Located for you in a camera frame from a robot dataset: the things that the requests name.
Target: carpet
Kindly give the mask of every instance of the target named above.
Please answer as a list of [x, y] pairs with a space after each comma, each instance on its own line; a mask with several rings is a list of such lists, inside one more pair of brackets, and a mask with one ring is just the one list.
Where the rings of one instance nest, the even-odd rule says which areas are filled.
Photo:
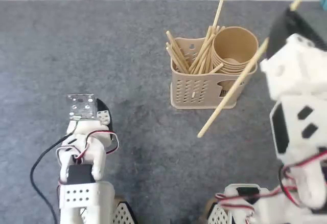
[[[289, 2], [225, 2], [219, 25], [243, 26], [260, 42]], [[235, 108], [202, 139], [212, 110], [170, 105], [165, 31], [203, 37], [213, 1], [0, 1], [0, 222], [52, 223], [29, 171], [65, 133], [66, 93], [95, 93], [110, 108], [119, 151], [104, 180], [124, 195], [140, 223], [196, 223], [206, 201], [230, 183], [277, 184], [269, 123], [273, 107], [258, 71]], [[299, 11], [327, 39], [319, 3]], [[57, 207], [59, 166], [52, 151], [35, 180]]]

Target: hole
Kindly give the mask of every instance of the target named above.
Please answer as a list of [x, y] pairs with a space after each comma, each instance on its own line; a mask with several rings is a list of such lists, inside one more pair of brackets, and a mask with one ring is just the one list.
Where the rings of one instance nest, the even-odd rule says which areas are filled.
[[313, 112], [313, 109], [309, 106], [303, 107], [303, 109], [297, 114], [298, 120], [304, 120]]
[[310, 138], [315, 131], [317, 131], [318, 127], [313, 124], [310, 123], [303, 131], [302, 131], [302, 138], [304, 139], [308, 139]]

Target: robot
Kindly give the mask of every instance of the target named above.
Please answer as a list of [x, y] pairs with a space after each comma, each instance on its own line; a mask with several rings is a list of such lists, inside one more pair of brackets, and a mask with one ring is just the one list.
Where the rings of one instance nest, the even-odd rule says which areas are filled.
[[327, 45], [296, 12], [272, 27], [266, 74], [276, 156], [283, 165], [272, 191], [231, 184], [216, 194], [208, 224], [327, 223]]
[[[57, 188], [60, 224], [137, 223], [128, 203], [115, 197], [111, 183], [102, 181], [106, 156], [119, 148], [108, 107], [94, 94], [70, 94], [67, 99], [70, 122], [66, 135], [53, 146], [61, 143], [56, 149], [61, 167]], [[30, 175], [32, 186], [49, 206], [57, 224], [53, 207], [34, 183], [36, 165]]]

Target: paper cup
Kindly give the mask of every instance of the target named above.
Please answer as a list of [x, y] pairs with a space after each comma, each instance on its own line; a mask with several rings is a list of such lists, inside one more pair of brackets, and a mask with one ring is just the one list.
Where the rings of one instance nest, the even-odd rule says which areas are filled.
[[259, 47], [257, 38], [242, 27], [227, 27], [213, 42], [212, 58], [224, 67], [244, 68]]

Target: beige basket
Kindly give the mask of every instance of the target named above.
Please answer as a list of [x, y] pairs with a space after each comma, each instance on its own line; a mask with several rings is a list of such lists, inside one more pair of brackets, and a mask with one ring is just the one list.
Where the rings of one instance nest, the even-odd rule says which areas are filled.
[[[175, 39], [180, 46], [185, 58], [189, 63], [195, 60], [204, 38], [199, 39]], [[241, 94], [244, 86], [248, 83], [258, 66], [245, 78], [244, 82], [238, 87], [232, 98], [224, 108], [233, 108], [236, 100]], [[223, 81], [236, 80], [238, 75], [231, 74], [183, 74], [176, 71], [176, 66], [171, 60], [172, 83], [170, 88], [170, 99], [173, 107], [177, 109], [212, 109], [216, 108], [228, 90], [223, 90], [221, 83]]]

